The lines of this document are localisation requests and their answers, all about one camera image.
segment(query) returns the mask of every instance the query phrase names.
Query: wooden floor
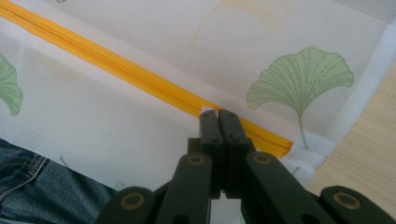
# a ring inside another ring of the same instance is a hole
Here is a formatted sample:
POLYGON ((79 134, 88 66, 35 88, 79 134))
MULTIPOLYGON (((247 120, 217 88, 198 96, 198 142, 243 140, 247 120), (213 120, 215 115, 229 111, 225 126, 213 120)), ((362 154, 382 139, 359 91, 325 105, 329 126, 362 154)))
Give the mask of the wooden floor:
POLYGON ((359 191, 396 219, 396 64, 341 145, 306 186, 359 191))

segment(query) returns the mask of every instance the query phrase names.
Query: denim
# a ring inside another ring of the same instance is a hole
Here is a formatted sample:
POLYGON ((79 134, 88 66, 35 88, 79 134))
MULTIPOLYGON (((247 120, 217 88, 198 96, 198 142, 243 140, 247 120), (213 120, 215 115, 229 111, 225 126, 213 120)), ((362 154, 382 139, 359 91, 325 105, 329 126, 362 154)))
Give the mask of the denim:
POLYGON ((30 223, 94 223, 115 193, 84 175, 0 139, 1 218, 30 223))

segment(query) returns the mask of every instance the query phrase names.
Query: white fabric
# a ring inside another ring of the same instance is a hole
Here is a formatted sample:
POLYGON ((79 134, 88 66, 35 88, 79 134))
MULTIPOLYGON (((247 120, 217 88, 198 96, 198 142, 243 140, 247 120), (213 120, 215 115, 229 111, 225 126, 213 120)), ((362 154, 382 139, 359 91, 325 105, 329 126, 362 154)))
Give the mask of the white fabric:
MULTIPOLYGON (((366 107, 396 52, 396 3, 386 0, 12 2, 291 140, 283 162, 302 183, 366 107), (277 58, 307 48, 341 55, 355 78, 305 110, 309 149, 290 106, 247 103, 277 58)), ((156 189, 172 177, 187 139, 198 136, 197 118, 10 21, 0 18, 0 27, 0 54, 23 91, 17 116, 0 102, 0 137, 116 189, 156 189)), ((239 223, 236 204, 215 202, 212 221, 239 223)))

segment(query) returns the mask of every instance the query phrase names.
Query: yellow plastic strip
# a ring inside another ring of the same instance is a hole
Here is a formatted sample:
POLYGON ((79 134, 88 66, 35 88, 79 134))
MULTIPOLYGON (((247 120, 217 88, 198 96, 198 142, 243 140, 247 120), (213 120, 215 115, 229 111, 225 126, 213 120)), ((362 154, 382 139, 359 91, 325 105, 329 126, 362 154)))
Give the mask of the yellow plastic strip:
MULTIPOLYGON (((198 118, 204 105, 220 109, 220 106, 184 90, 138 64, 9 1, 1 1, 0 16, 192 116, 198 118)), ((291 141, 266 131, 246 119, 241 118, 241 122, 247 136, 253 140, 257 149, 272 153, 279 158, 290 151, 291 141)))

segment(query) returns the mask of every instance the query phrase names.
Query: green ginkgo leaf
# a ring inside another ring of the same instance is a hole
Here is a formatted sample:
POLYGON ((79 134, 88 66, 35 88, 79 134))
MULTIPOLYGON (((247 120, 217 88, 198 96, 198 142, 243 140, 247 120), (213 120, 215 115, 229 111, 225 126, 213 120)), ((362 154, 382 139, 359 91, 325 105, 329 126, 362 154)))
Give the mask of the green ginkgo leaf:
POLYGON ((336 87, 351 87, 354 75, 343 57, 308 48, 298 54, 276 59, 251 85, 247 104, 257 109, 265 102, 291 106, 298 114, 304 146, 308 148, 302 118, 306 108, 324 92, 336 87))
POLYGON ((17 84, 17 71, 0 54, 0 99, 9 107, 12 116, 16 116, 21 111, 22 90, 17 84))

